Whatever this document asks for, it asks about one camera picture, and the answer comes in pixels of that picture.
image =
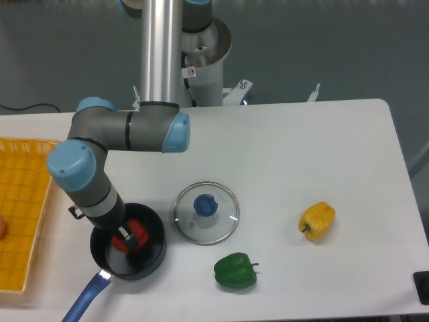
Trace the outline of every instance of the white table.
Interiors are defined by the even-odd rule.
[[[168,250],[151,276],[114,279],[81,321],[258,321],[428,312],[412,274],[429,270],[428,244],[387,104],[380,100],[187,109],[184,154],[109,152],[106,172],[125,202],[156,210]],[[0,136],[63,140],[72,114],[0,117]],[[172,207],[188,185],[211,180],[241,207],[236,232],[216,246],[178,235]],[[336,209],[326,239],[298,230],[318,201]],[[0,296],[2,321],[59,321],[99,270],[92,225],[52,191],[24,295]],[[213,265],[248,253],[250,290],[217,286]]]

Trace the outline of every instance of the metal pole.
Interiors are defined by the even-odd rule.
[[[140,102],[179,104],[182,0],[143,0]]]

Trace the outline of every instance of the black cable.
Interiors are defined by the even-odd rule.
[[[186,68],[186,65],[185,65],[185,57],[186,57],[186,53],[185,53],[185,52],[182,52],[182,61],[181,61],[181,63],[182,63],[182,68]],[[192,107],[197,107],[198,105],[196,104],[196,101],[195,101],[194,95],[192,94],[192,91],[191,91],[191,89],[190,89],[190,85],[189,85],[189,81],[188,81],[188,79],[187,79],[187,78],[183,78],[183,82],[185,83],[185,87],[186,87],[186,89],[188,90],[188,94],[189,94],[190,102],[192,103]]]
[[[4,105],[0,104],[0,107],[2,109],[7,109],[9,111],[25,111],[26,109],[32,109],[34,107],[39,107],[39,106],[50,106],[50,107],[53,107],[57,112],[61,113],[61,110],[57,106],[55,106],[54,104],[50,104],[50,103],[38,103],[38,104],[22,107],[21,109],[15,109],[15,108],[4,106]]]

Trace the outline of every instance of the bell pepper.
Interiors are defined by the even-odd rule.
[[[216,281],[229,288],[246,288],[256,283],[256,273],[249,256],[244,253],[234,253],[222,258],[214,265]]]
[[[309,240],[317,242],[327,233],[334,217],[335,209],[328,203],[316,203],[305,210],[298,227]]]
[[[138,250],[149,240],[149,233],[146,228],[138,221],[137,219],[130,219],[127,221],[127,224],[134,236],[139,240],[139,245],[134,249]],[[128,253],[127,246],[116,236],[113,236],[111,239],[112,246],[119,250],[120,252]]]

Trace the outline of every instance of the green bell pepper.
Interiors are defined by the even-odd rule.
[[[214,278],[225,287],[246,288],[256,283],[256,273],[249,256],[244,253],[234,253],[222,258],[214,265]]]

